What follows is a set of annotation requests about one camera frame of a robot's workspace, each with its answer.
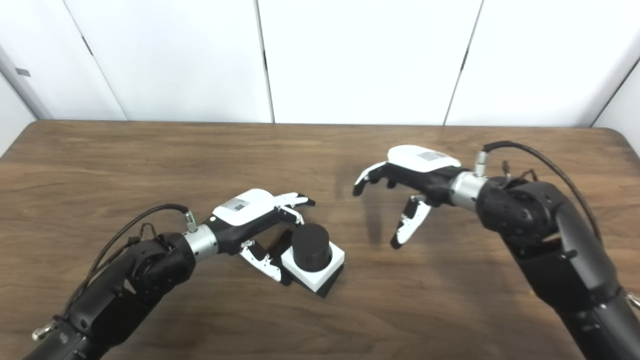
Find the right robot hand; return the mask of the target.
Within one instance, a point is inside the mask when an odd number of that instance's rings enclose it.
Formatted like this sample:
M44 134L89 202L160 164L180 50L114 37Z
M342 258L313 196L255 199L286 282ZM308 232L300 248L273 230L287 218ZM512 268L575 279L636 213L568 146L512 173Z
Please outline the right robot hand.
M402 214L390 244L400 249L423 224L433 207L452 205L451 185L464 169L459 160L445 153L417 145L398 145L387 152L386 161L377 162L355 180L352 194L361 196L366 184L387 180L387 188L409 187L412 194Z

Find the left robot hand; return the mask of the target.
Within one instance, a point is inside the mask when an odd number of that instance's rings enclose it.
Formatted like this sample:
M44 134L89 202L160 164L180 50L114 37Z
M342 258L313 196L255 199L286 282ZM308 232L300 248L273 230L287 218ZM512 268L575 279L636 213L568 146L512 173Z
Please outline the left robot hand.
M279 223L304 225L304 217L295 208L315 205L315 200L301 193L274 196L253 188L218 205L203 225L213 236L215 255L240 255L272 280L288 286L291 277L284 274L278 256L270 254L255 237Z

